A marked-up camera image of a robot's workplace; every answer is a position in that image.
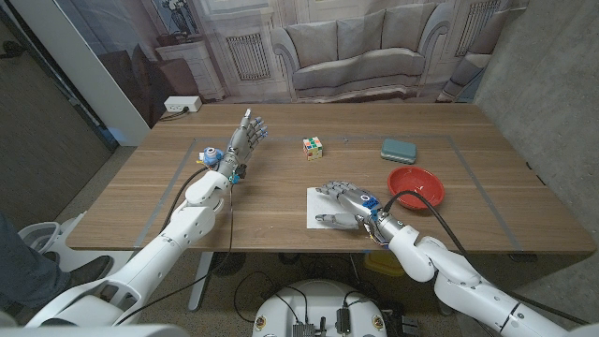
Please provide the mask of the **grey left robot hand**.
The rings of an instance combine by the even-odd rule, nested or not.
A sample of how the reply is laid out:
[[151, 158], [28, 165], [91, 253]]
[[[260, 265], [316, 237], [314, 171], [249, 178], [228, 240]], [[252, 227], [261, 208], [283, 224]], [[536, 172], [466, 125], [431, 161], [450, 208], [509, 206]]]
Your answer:
[[252, 110], [247, 109], [240, 126], [232, 134], [217, 171], [233, 183], [244, 179], [252, 151], [267, 135], [267, 127], [262, 118], [253, 118]]

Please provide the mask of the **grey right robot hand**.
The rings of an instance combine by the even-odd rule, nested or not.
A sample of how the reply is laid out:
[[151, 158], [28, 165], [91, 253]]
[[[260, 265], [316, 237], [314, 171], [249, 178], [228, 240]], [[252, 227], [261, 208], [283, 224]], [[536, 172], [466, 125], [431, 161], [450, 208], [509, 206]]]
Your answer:
[[364, 227], [371, 239], [379, 245], [388, 245], [404, 224], [384, 207], [379, 199], [368, 190], [349, 182], [332, 181], [316, 192], [335, 201], [342, 212], [317, 214], [314, 219], [342, 229]]

